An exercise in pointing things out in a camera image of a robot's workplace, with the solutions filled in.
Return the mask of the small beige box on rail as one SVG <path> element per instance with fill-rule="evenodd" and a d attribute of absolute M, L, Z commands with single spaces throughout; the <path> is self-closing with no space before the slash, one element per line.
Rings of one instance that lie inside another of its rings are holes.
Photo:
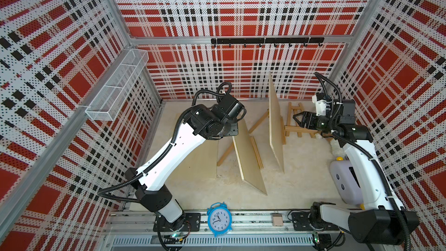
<path fill-rule="evenodd" d="M 283 216 L 280 213 L 272 214 L 272 225 L 274 227 L 283 227 Z"/>

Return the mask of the black hook rail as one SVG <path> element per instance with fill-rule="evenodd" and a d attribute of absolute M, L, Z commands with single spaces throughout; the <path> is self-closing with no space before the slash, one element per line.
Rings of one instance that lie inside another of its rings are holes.
<path fill-rule="evenodd" d="M 212 38 L 212 45 L 266 45 L 266 44 L 323 44 L 325 41 L 324 37 L 295 37 L 295 38 Z"/>

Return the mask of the plywood board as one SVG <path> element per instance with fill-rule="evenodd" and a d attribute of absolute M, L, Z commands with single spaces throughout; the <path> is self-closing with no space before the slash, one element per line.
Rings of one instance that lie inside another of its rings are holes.
<path fill-rule="evenodd" d="M 180 163 L 168 181 L 215 180 L 217 158 L 218 141 L 205 141 Z"/>
<path fill-rule="evenodd" d="M 274 87 L 272 74 L 268 76 L 268 110 L 269 110 L 269 144 L 274 153 L 280 170 L 285 172 L 282 134 L 283 125 L 281 122 L 281 108 Z"/>
<path fill-rule="evenodd" d="M 238 122 L 238 135 L 232 137 L 232 139 L 242 180 L 263 195 L 267 195 L 266 186 L 244 119 Z"/>

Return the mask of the white teddy bear brown hoodie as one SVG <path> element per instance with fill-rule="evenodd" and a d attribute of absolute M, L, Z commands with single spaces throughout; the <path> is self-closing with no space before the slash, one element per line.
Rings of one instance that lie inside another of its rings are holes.
<path fill-rule="evenodd" d="M 342 157 L 345 158 L 346 157 L 346 152 L 344 151 L 344 149 L 340 146 L 339 141 L 335 140 L 334 138 L 332 138 L 330 140 L 330 144 L 331 144 L 331 152 L 332 155 L 335 158 L 338 157 Z"/>

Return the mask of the blue alarm clock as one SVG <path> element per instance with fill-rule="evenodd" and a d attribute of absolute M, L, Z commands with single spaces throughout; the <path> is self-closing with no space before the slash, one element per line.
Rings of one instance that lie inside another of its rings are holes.
<path fill-rule="evenodd" d="M 232 231 L 232 214 L 225 202 L 214 203 L 208 208 L 207 223 L 215 238 Z"/>

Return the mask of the wooden easel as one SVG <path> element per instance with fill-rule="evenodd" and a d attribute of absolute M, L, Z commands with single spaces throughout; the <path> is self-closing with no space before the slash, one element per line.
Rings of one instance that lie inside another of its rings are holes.
<path fill-rule="evenodd" d="M 308 134 L 311 138 L 316 139 L 316 131 L 300 127 L 300 125 L 294 119 L 294 115 L 297 115 L 303 111 L 304 106 L 301 102 L 297 102 L 295 104 L 288 102 L 287 117 L 284 124 L 285 137 L 290 136 L 291 133 L 296 133 L 299 138 L 301 138 L 303 134 Z"/>
<path fill-rule="evenodd" d="M 262 159 L 261 159 L 260 152 L 259 152 L 259 149 L 258 149 L 257 144 L 256 144 L 256 141 L 255 141 L 255 138 L 254 138 L 254 137 L 250 137 L 250 141 L 251 141 L 252 147 L 253 147 L 253 149 L 254 149 L 254 154 L 255 154 L 255 156 L 256 156 L 256 160 L 257 160 L 258 167 L 259 167 L 259 169 L 263 169 L 264 166 L 263 166 L 263 163 L 262 163 Z M 225 152 L 223 153 L 223 155 L 218 159 L 218 161 L 217 161 L 217 167 L 218 167 L 218 166 L 221 166 L 221 165 L 224 163 L 224 161 L 226 160 L 226 158 L 227 158 L 227 157 L 228 157 L 234 150 L 235 150 L 235 146 L 234 146 L 234 144 L 231 144 L 231 145 L 225 150 Z"/>
<path fill-rule="evenodd" d="M 269 110 L 267 111 L 254 123 L 254 125 L 248 130 L 248 133 L 251 134 L 258 126 L 262 124 L 263 121 L 265 121 L 267 118 L 269 118 Z M 286 145 L 286 136 L 285 136 L 285 124 L 283 121 L 283 117 L 281 117 L 281 129 L 282 129 L 282 144 Z"/>

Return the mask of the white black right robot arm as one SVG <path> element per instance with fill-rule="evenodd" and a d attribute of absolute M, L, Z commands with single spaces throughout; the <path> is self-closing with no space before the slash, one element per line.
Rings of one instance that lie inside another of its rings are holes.
<path fill-rule="evenodd" d="M 403 245 L 412 249 L 411 233 L 418 227 L 416 212 L 406 210 L 390 186 L 380 165 L 369 129 L 358 125 L 353 100 L 313 96 L 314 112 L 293 116 L 299 127 L 330 133 L 353 166 L 362 194 L 363 210 L 354 212 L 334 203 L 314 202 L 308 215 L 314 230 L 333 224 L 348 232 L 358 243 Z"/>

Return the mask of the lavender toy toaster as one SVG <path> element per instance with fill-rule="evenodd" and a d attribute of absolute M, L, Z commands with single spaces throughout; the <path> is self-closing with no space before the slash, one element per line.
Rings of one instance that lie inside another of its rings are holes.
<path fill-rule="evenodd" d="M 332 161 L 329 170 L 342 200 L 348 205 L 362 204 L 363 197 L 361 188 L 351 161 Z"/>

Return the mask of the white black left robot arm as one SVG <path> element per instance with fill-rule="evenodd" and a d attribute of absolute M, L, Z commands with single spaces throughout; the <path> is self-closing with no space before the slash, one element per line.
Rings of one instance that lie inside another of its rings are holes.
<path fill-rule="evenodd" d="M 175 123 L 172 137 L 148 162 L 125 172 L 126 181 L 102 188 L 98 196 L 108 200 L 139 203 L 178 231 L 186 214 L 165 185 L 181 162 L 205 141 L 238 135 L 238 123 L 246 108 L 231 95 L 232 84 L 223 82 L 216 91 L 200 89 L 190 108 Z"/>

